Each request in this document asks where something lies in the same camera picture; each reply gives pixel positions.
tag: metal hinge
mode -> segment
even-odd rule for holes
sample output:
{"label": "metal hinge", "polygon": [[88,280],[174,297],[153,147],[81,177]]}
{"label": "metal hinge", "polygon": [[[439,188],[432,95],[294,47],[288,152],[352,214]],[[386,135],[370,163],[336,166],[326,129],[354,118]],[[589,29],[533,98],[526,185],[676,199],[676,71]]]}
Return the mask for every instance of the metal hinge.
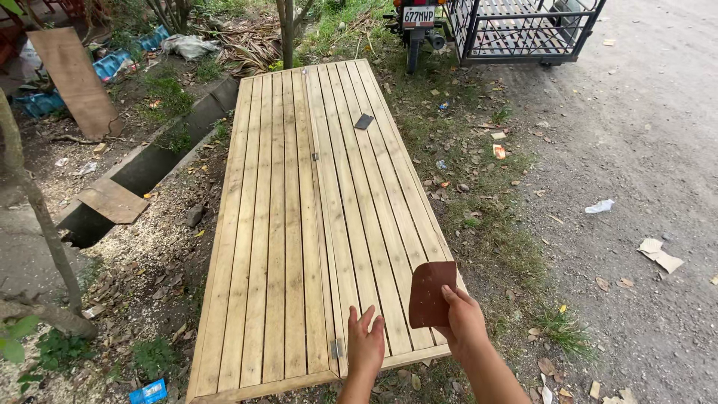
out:
{"label": "metal hinge", "polygon": [[342,339],[335,339],[331,342],[332,345],[332,359],[341,358],[344,356],[342,348]]}

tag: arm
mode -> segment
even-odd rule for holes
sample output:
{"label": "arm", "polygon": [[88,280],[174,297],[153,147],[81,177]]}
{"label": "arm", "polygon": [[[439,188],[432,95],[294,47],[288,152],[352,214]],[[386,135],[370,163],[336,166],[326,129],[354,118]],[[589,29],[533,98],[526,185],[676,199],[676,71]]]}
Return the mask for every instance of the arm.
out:
{"label": "arm", "polygon": [[349,307],[349,376],[337,404],[369,403],[374,379],[384,360],[384,318],[376,316],[371,332],[368,331],[374,311],[374,305],[370,306],[357,321],[357,309]]}
{"label": "arm", "polygon": [[464,368],[476,401],[479,404],[531,404],[511,370],[491,346],[479,303],[460,289],[454,293],[444,285],[442,292],[449,304],[450,327],[438,330]]}

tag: motorcycle tire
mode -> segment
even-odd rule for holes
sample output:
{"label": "motorcycle tire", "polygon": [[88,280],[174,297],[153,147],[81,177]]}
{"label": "motorcycle tire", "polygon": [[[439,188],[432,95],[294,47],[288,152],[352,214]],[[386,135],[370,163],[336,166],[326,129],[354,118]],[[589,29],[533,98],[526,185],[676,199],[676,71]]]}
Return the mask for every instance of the motorcycle tire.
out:
{"label": "motorcycle tire", "polygon": [[416,61],[419,59],[419,45],[421,40],[412,40],[409,42],[409,51],[406,53],[406,73],[414,74],[416,70]]}

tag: hand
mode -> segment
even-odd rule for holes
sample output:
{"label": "hand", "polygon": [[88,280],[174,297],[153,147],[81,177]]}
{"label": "hand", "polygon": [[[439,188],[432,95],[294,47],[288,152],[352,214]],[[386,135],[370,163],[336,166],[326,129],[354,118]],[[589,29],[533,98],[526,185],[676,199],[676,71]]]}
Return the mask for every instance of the hand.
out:
{"label": "hand", "polygon": [[357,309],[349,307],[349,375],[369,377],[374,383],[384,360],[384,317],[376,316],[371,332],[369,322],[376,308],[369,306],[357,321]]}
{"label": "hand", "polygon": [[461,362],[471,357],[471,352],[486,344],[490,346],[479,303],[465,291],[457,289],[454,293],[447,285],[442,286],[442,294],[449,304],[450,327],[437,327],[437,330],[446,337],[454,358]]}

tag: motorcycle exhaust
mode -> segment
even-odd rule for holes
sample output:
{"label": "motorcycle exhaust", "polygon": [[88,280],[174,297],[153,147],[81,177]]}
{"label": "motorcycle exhaust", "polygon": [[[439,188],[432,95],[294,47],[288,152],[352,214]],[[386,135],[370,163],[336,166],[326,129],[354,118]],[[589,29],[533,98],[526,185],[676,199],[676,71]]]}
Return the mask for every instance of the motorcycle exhaust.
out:
{"label": "motorcycle exhaust", "polygon": [[439,50],[444,47],[444,44],[446,43],[446,40],[443,36],[437,34],[436,32],[427,32],[426,34],[426,40],[429,41],[430,44],[432,44],[432,47],[435,50]]}

